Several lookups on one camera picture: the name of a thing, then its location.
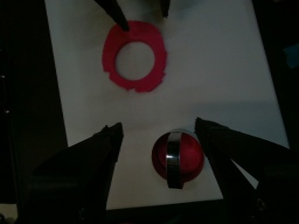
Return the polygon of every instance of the red ring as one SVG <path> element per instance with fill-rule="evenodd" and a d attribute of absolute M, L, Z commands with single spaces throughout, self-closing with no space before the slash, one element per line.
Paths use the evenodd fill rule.
<path fill-rule="evenodd" d="M 127 90 L 134 88 L 137 92 L 150 92 L 162 83 L 165 77 L 166 56 L 165 40 L 159 30 L 154 25 L 141 22 L 129 21 L 130 31 L 123 31 L 115 25 L 107 35 L 103 49 L 102 63 L 105 71 L 110 73 L 110 79 Z M 125 45 L 131 42 L 146 43 L 154 51 L 154 68 L 150 74 L 139 80 L 129 80 L 119 75 L 117 70 L 117 57 Z"/>

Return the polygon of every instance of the red ball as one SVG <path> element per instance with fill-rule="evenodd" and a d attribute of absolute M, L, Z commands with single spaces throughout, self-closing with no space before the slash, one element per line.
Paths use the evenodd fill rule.
<path fill-rule="evenodd" d="M 154 168 L 165 179 L 167 179 L 166 154 L 167 154 L 167 144 L 170 135 L 171 133 L 166 133 L 163 136 L 159 137 L 159 139 L 154 144 L 154 150 L 153 150 Z M 198 175 L 202 172 L 203 161 L 205 161 L 205 155 L 202 145 L 198 139 L 193 135 L 183 132 L 181 141 L 182 182 L 191 181 L 198 177 Z"/>

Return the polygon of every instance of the white sheet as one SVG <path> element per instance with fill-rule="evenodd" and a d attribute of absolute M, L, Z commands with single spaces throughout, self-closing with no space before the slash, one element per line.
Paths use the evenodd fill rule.
<path fill-rule="evenodd" d="M 107 208 L 143 207 L 222 198 L 209 161 L 183 190 L 155 173 L 155 140 L 170 130 L 194 131 L 213 120 L 287 146 L 286 131 L 249 0 L 173 1 L 163 19 L 158 1 L 119 0 L 127 19 L 153 23 L 169 52 L 163 84 L 150 93 L 126 91 L 102 67 L 102 49 L 115 24 L 92 0 L 46 0 L 70 145 L 122 122 L 125 142 Z M 149 67 L 149 48 L 129 45 L 121 67 Z"/>

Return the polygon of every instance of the black metal prong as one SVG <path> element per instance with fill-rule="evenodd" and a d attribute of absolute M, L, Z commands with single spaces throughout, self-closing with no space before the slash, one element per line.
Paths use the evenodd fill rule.
<path fill-rule="evenodd" d="M 113 17 L 123 31 L 129 32 L 130 27 L 127 23 L 126 15 L 118 5 L 117 0 L 95 0 L 99 6 L 103 8 L 106 13 Z"/>

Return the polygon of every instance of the white paper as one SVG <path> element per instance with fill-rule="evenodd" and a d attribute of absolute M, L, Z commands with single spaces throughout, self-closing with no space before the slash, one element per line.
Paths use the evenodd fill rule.
<path fill-rule="evenodd" d="M 155 172 L 151 153 L 162 134 L 194 131 L 198 116 L 287 146 L 251 1 L 173 1 L 165 19 L 159 1 L 119 0 L 127 19 L 158 27 L 169 52 L 163 83 L 142 94 L 126 91 L 103 72 L 102 50 L 115 22 L 98 4 L 46 3 L 70 145 L 105 125 L 125 125 L 107 208 L 222 198 L 207 160 L 201 176 L 174 190 Z M 138 67 L 147 67 L 143 49 L 129 45 L 122 53 L 131 62 L 125 63 L 145 57 Z M 134 72 L 137 67 L 122 61 L 119 66 Z"/>

